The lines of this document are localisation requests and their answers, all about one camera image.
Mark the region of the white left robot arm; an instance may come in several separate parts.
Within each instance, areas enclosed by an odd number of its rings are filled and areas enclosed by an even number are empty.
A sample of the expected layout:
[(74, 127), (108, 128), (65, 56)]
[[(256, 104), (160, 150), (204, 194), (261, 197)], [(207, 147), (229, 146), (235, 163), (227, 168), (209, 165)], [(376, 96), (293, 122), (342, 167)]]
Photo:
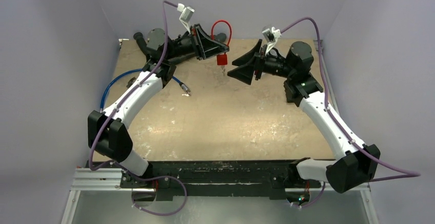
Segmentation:
[(151, 30), (147, 36), (137, 32), (133, 39), (146, 58), (135, 82), (113, 104), (101, 103), (98, 111), (88, 116), (89, 167), (95, 152), (106, 156), (110, 163), (133, 174), (141, 188), (153, 181), (152, 164), (135, 152), (128, 129), (147, 102), (173, 80), (176, 66), (195, 57), (209, 59), (229, 52), (229, 38), (220, 33), (209, 34), (201, 25), (189, 26), (184, 34), (171, 39), (164, 29)]

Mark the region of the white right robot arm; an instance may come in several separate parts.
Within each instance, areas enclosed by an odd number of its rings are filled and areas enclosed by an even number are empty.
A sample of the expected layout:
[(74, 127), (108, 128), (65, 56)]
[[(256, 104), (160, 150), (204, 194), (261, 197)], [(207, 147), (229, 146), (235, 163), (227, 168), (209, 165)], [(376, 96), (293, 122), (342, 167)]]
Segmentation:
[(323, 181), (338, 193), (344, 193), (374, 179), (380, 158), (376, 145), (366, 145), (359, 137), (348, 139), (352, 130), (342, 124), (337, 112), (326, 99), (321, 84), (311, 74), (312, 48), (305, 42), (293, 43), (286, 56), (276, 48), (266, 51), (258, 40), (247, 53), (232, 61), (229, 77), (245, 84), (259, 80), (263, 73), (284, 77), (286, 101), (299, 107), (326, 139), (333, 160), (303, 158), (290, 166), (289, 182), (296, 187), (307, 180)]

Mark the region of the red cable lock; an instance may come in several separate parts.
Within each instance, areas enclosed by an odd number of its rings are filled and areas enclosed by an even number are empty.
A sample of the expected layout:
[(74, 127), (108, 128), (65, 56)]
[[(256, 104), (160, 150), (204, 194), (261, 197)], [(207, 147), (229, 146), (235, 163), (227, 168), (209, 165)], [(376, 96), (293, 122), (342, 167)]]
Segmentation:
[[(220, 23), (226, 24), (228, 27), (228, 30), (229, 30), (229, 35), (225, 38), (225, 40), (216, 39), (217, 35), (214, 34), (215, 27)], [(218, 41), (219, 43), (226, 45), (227, 47), (229, 47), (230, 42), (232, 40), (232, 34), (233, 34), (232, 26), (231, 26), (230, 22), (228, 22), (227, 20), (219, 19), (219, 20), (215, 21), (213, 23), (213, 25), (211, 26), (211, 30), (210, 30), (211, 38), (215, 41)], [(226, 65), (228, 65), (227, 53), (219, 53), (216, 57), (216, 64), (222, 68), (225, 67)]]

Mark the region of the small key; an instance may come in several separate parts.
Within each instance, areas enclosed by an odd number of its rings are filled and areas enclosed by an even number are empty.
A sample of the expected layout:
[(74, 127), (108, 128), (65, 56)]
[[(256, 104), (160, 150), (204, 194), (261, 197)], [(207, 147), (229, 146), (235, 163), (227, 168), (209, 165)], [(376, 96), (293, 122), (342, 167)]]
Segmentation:
[(226, 66), (221, 66), (222, 75), (226, 75)]

